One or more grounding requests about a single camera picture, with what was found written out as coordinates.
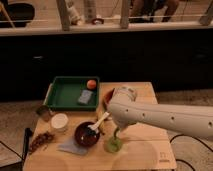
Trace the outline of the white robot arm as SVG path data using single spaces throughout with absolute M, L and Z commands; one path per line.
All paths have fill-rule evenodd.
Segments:
M 213 141 L 213 107 L 146 104 L 137 102 L 136 97 L 134 88 L 121 86 L 109 100 L 107 110 L 121 130 L 143 123 Z

